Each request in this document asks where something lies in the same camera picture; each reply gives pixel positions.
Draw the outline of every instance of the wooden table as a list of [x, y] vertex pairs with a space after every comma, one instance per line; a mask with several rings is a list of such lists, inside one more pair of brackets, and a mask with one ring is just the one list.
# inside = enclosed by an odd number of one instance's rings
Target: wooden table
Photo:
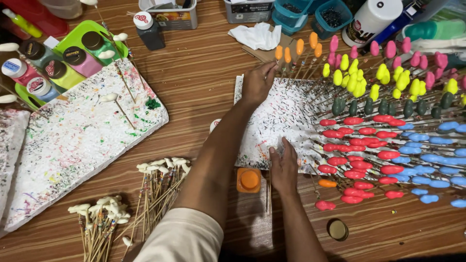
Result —
[[[67, 208], [94, 203], [109, 194], [121, 194], [123, 202], [134, 208], [142, 179], [136, 164], [168, 156], [196, 158], [209, 134], [210, 123], [222, 118], [233, 105], [235, 77], [260, 64], [227, 35], [237, 25], [226, 21], [222, 1], [200, 2], [199, 27], [165, 32], [166, 48], [153, 52], [142, 44], [132, 17], [126, 15], [127, 11], [139, 10], [137, 1], [101, 0], [99, 10], [114, 33], [130, 35], [128, 43], [137, 65], [167, 107], [170, 122], [29, 223], [0, 239], [0, 261], [82, 261], [77, 219]], [[88, 19], [98, 19], [94, 8], [88, 7], [83, 17], [69, 23], [74, 28]], [[293, 37], [307, 39], [310, 32], [308, 23]], [[329, 40], [323, 43], [324, 50], [328, 50]], [[349, 53], [349, 47], [342, 46], [343, 42], [339, 51]], [[376, 197], [348, 205], [338, 199], [340, 193], [335, 189], [318, 187], [325, 200], [337, 204], [334, 211], [320, 212], [314, 208], [316, 198], [309, 175], [299, 176], [298, 189], [331, 261], [388, 261], [466, 250], [463, 235], [466, 212], [451, 207], [448, 195], [438, 203], [426, 205], [412, 194], [389, 200], [381, 190], [372, 189]], [[264, 210], [264, 199], [264, 187], [260, 194], [238, 193], [232, 176], [224, 248], [256, 256], [260, 261], [284, 261], [281, 204], [274, 193], [270, 216]], [[328, 236], [326, 224], [332, 218], [340, 218], [348, 225], [350, 235], [346, 241], [337, 242]], [[121, 240], [114, 244], [110, 261], [118, 262], [125, 246]]]

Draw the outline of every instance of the person's right hand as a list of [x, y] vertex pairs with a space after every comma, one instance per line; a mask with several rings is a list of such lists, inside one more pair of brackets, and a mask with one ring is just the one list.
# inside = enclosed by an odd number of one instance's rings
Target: person's right hand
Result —
[[272, 167], [272, 185], [280, 195], [296, 193], [298, 183], [298, 155], [295, 148], [285, 137], [281, 138], [285, 152], [283, 158], [280, 157], [275, 148], [269, 149]]

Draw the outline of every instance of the person's left hand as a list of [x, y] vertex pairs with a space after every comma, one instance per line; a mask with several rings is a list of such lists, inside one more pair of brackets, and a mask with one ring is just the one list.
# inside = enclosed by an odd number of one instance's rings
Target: person's left hand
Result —
[[275, 72], [278, 68], [275, 61], [268, 62], [244, 73], [242, 100], [258, 107], [268, 96], [274, 84]]

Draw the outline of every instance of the orange paint jar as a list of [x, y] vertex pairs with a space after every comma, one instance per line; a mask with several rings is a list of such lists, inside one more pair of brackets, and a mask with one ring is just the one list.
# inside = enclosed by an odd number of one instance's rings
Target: orange paint jar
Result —
[[236, 189], [243, 193], [260, 191], [260, 170], [253, 168], [238, 168], [236, 172]]

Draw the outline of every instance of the jar lid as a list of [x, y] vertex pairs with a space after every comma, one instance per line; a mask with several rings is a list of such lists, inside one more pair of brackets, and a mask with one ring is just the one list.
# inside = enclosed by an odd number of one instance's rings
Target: jar lid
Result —
[[19, 60], [18, 58], [10, 58], [6, 60], [1, 66], [1, 72], [11, 78], [18, 78], [24, 75], [27, 70], [27, 65], [25, 62]]
[[86, 51], [79, 47], [68, 47], [63, 52], [63, 60], [73, 66], [82, 64], [86, 60], [86, 56]]
[[44, 65], [42, 72], [47, 73], [52, 79], [58, 79], [66, 74], [66, 65], [59, 60], [53, 59]]
[[34, 77], [27, 83], [27, 91], [30, 94], [41, 97], [50, 91], [50, 84], [42, 77]]
[[141, 30], [149, 29], [154, 24], [151, 14], [145, 11], [137, 12], [133, 17], [133, 22]]
[[81, 43], [85, 48], [95, 51], [99, 50], [103, 46], [104, 39], [98, 32], [89, 31], [82, 36]]
[[27, 59], [38, 60], [45, 54], [45, 46], [34, 40], [27, 40], [21, 44], [20, 52]]

